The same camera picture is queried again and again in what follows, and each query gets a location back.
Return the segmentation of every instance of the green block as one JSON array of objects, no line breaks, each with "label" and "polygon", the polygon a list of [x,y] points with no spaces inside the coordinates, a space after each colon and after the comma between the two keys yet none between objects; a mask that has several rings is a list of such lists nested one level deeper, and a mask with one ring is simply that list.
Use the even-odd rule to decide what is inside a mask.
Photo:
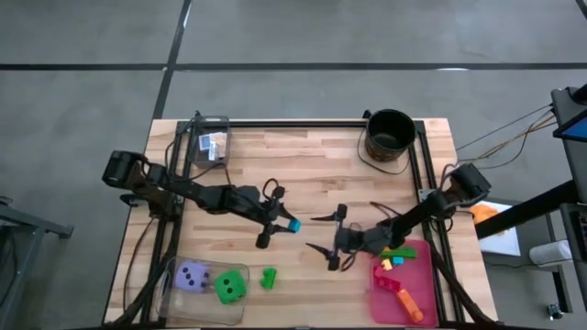
[{"label": "green block", "polygon": [[223,304],[237,302],[247,295],[247,283],[240,271],[225,271],[214,279],[214,290]]},{"label": "green block", "polygon": [[399,247],[391,251],[383,251],[379,256],[384,259],[390,259],[393,257],[416,259],[418,253],[413,247]]},{"label": "green block", "polygon": [[263,278],[260,280],[260,286],[265,290],[273,289],[273,283],[275,283],[275,275],[277,270],[273,267],[268,267],[263,270]]}]

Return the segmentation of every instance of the orange block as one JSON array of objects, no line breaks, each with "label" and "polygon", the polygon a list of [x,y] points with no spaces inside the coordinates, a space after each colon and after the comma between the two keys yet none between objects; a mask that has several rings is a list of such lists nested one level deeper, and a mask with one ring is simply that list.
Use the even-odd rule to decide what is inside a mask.
[{"label": "orange block", "polygon": [[471,208],[471,212],[473,213],[473,221],[475,225],[482,223],[483,221],[489,219],[490,217],[497,215],[499,211],[492,208],[491,206],[487,205],[475,205]]},{"label": "orange block", "polygon": [[410,315],[410,319],[412,322],[419,323],[424,320],[424,314],[418,306],[415,304],[414,299],[406,289],[401,289],[397,293],[397,298],[402,302],[402,305],[405,308],[405,311],[408,315]]}]

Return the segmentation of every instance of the purple cube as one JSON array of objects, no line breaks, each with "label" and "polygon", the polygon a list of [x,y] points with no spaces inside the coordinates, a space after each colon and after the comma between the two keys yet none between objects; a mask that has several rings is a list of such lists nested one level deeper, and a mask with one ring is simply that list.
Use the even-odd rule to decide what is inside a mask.
[{"label": "purple cube", "polygon": [[210,272],[208,267],[194,261],[184,261],[175,274],[175,287],[189,292],[202,293],[208,286]]}]

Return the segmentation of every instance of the concrete floor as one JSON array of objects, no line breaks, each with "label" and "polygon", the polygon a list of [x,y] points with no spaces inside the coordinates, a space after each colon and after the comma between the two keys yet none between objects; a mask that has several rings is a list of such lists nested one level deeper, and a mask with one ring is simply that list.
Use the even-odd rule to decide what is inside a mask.
[{"label": "concrete floor", "polygon": [[[0,63],[165,62],[183,1],[0,2]],[[587,20],[572,0],[196,0],[178,62],[574,62],[587,59]],[[112,149],[141,151],[163,73],[0,71],[0,195],[15,207],[75,225],[48,237],[20,328],[98,325],[128,209],[100,176]],[[549,103],[554,88],[587,83],[587,71],[346,71],[173,75],[164,118],[198,109],[231,117],[357,117],[400,109],[447,117],[460,146]],[[521,123],[464,149],[468,158]],[[505,150],[487,161],[515,154]],[[537,161],[544,154],[548,161]],[[484,173],[492,195],[524,200],[569,179],[561,143],[544,130],[522,156]],[[500,320],[551,323],[547,273],[488,267]]]}]

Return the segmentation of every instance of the butcher block tabletop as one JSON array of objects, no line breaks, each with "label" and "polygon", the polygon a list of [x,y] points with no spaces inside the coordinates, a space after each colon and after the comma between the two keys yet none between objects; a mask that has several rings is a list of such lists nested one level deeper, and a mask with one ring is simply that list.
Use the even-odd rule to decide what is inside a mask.
[{"label": "butcher block tabletop", "polygon": [[[446,118],[419,120],[425,123],[437,182],[440,182],[444,166],[457,160],[449,121]],[[177,122],[153,122],[145,150],[150,161],[163,164],[164,151],[173,141]],[[369,311],[370,256],[359,253],[355,264],[348,271],[328,271],[324,256],[305,244],[332,246],[335,225],[311,221],[310,218],[330,215],[338,204],[346,204],[349,208],[345,226],[355,222],[363,229],[384,219],[380,211],[369,205],[371,201],[386,204],[400,213],[416,206],[413,174],[409,165],[402,174],[389,175],[369,167],[357,157],[361,130],[355,127],[231,128],[228,173],[232,183],[237,186],[255,185],[261,189],[268,179],[277,179],[286,190],[282,202],[302,222],[298,233],[275,234],[268,248],[257,249],[255,240],[261,231],[259,224],[233,214],[207,214],[194,202],[186,201],[177,255],[189,259],[240,263],[249,267],[247,306],[242,322],[237,326],[382,326],[373,322]],[[183,144],[180,160],[185,155],[185,148]],[[420,173],[425,178],[418,141],[415,143],[415,151]],[[362,141],[359,152],[364,159],[369,160]],[[405,152],[397,161],[378,165],[388,171],[401,171],[407,161],[408,153]],[[199,171],[193,166],[191,176]],[[227,183],[224,170],[211,170],[197,181],[203,185]],[[471,216],[457,213],[453,219],[449,243],[457,278],[481,309],[496,319]],[[129,261],[149,221],[147,206],[131,210],[105,322],[115,320],[123,312],[122,293]],[[287,226],[286,219],[278,219],[276,223]],[[138,248],[129,278],[127,303],[132,302],[147,279],[156,227],[156,224],[150,226]],[[409,238],[423,239],[421,227],[415,228]],[[346,256],[341,254],[341,259],[344,260]],[[277,269],[277,279],[271,291],[260,286],[262,271],[266,267]],[[441,283],[448,319],[451,320],[454,315],[448,285],[444,280]],[[151,317],[156,319],[157,313],[151,313]],[[167,326],[225,325],[168,318]]]}]

